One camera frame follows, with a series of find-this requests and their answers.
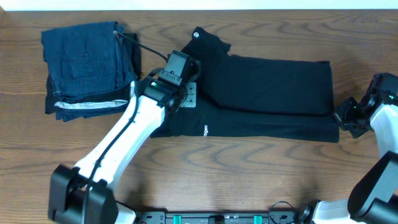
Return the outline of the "black t-shirt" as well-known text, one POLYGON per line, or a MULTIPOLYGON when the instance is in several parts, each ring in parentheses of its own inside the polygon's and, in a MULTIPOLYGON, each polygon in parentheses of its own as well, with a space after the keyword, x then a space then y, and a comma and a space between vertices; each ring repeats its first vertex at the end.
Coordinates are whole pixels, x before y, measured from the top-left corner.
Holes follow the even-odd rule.
POLYGON ((231 55, 231 46, 201 27, 183 53, 201 62, 197 102, 168 115, 153 137, 270 136, 338 142, 327 61, 231 55))

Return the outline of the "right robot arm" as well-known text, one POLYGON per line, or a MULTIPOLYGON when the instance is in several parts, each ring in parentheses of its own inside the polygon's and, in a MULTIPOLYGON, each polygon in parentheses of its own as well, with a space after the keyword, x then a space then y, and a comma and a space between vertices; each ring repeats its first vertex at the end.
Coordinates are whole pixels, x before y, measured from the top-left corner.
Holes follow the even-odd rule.
POLYGON ((349 98, 336 107, 340 128, 354 138, 373 131, 378 162, 348 198, 315 200, 296 223, 397 223, 397 76, 377 73, 361 101, 349 98))

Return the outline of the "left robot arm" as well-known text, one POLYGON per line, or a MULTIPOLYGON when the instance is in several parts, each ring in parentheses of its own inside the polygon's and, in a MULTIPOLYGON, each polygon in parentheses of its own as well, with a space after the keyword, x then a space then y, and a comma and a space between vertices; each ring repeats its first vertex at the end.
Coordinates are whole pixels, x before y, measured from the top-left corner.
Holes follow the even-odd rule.
POLYGON ((165 108, 138 95, 104 139, 73 168, 59 165, 51 175, 48 218, 57 223, 134 223, 136 212, 117 202, 119 181, 146 139, 164 122, 165 108))

